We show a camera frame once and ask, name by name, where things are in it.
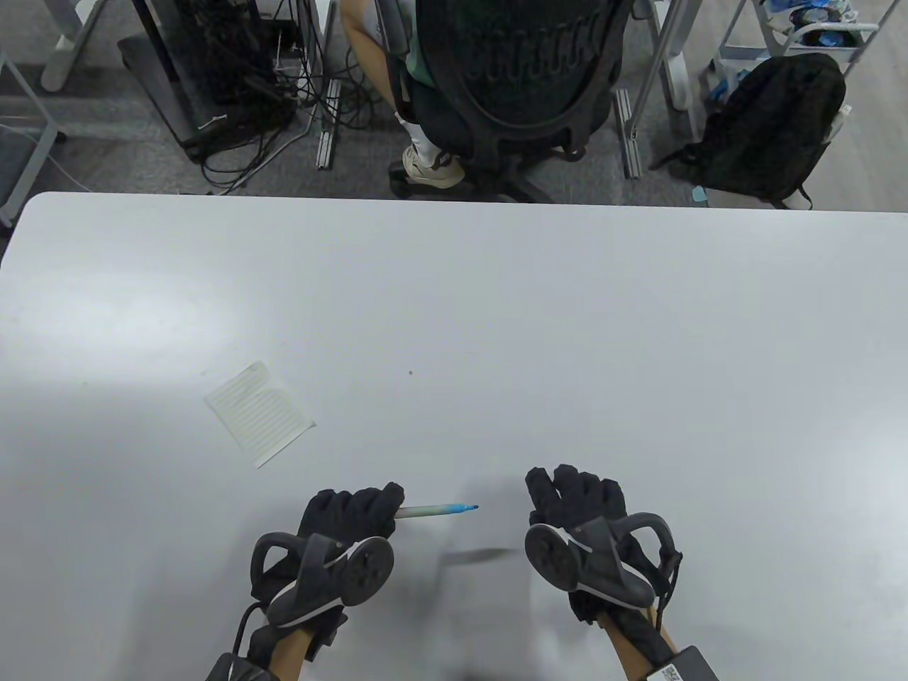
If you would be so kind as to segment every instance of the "marker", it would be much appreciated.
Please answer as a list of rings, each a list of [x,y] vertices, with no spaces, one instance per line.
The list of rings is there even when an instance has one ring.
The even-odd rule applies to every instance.
[[[465,504],[444,504],[442,506],[410,506],[401,508],[394,516],[395,519],[402,518],[425,518],[427,516],[449,516],[452,513],[466,513],[469,510],[476,510],[479,506],[467,506]]]

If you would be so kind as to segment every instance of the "glove strap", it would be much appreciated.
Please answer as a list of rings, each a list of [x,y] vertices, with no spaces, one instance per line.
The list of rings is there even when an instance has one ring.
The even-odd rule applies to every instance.
[[[224,653],[214,663],[207,681],[281,681],[271,672],[262,669],[243,657]]]
[[[605,612],[615,623],[618,631],[653,667],[665,665],[675,655],[671,646],[662,638],[662,634],[639,610],[608,603]]]

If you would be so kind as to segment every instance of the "white paper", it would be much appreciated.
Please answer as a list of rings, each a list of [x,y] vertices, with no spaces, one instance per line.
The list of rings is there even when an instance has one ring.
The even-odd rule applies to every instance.
[[[260,469],[315,423],[260,361],[227,381],[205,403]]]

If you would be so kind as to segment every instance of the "chair base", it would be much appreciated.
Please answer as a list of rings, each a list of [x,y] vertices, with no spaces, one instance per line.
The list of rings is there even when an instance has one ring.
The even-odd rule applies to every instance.
[[[450,189],[439,189],[413,182],[400,161],[389,166],[388,177],[391,192],[399,199],[409,199],[411,196],[437,196],[452,201],[497,202],[505,197],[517,203],[554,203],[552,197],[527,180],[522,173],[555,155],[557,155],[555,152],[551,152],[520,159],[511,158],[497,173],[464,163],[466,177]]]

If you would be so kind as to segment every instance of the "white sock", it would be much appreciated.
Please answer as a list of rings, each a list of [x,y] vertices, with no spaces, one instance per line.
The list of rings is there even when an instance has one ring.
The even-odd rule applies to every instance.
[[[426,134],[422,132],[421,127],[415,123],[407,123],[407,121],[400,118],[400,114],[397,112],[394,112],[394,115],[397,116],[400,124],[407,129],[407,132],[410,133],[410,139],[413,141],[413,146],[416,147],[416,155],[419,157],[419,162],[426,168],[431,168],[435,165],[435,160],[439,157],[441,149],[429,141]]]

